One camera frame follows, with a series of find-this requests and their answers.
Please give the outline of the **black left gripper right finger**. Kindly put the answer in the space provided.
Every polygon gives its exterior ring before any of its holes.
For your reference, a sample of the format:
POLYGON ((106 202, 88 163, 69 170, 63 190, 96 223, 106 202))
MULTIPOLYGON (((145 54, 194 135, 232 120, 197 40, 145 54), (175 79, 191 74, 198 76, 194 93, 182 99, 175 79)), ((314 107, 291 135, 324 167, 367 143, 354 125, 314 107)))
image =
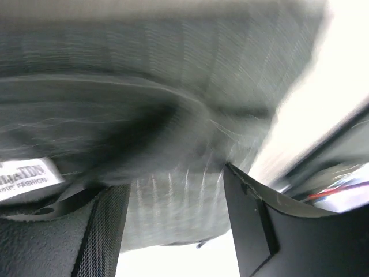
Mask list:
POLYGON ((335 213, 265 186, 232 164, 224 190, 241 276, 367 276, 368 207, 335 213))

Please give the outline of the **black pinstripe long sleeve shirt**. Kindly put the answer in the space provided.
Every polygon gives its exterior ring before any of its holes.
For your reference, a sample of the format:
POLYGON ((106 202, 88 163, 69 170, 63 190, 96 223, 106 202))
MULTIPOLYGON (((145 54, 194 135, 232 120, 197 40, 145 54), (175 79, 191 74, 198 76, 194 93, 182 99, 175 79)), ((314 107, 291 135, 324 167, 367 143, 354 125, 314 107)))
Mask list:
POLYGON ((223 166, 250 169, 325 16, 325 1, 2 1, 1 160, 47 158, 65 180, 1 215, 123 185, 124 252, 226 233, 223 166))

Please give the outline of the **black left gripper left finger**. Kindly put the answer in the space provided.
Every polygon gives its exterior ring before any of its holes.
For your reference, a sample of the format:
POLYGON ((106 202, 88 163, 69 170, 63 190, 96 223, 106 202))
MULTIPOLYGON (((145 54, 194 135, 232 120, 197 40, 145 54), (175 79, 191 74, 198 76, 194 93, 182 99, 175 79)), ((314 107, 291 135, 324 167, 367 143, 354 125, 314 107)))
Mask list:
POLYGON ((1 276, 115 276, 130 187, 86 190, 1 219, 1 276))

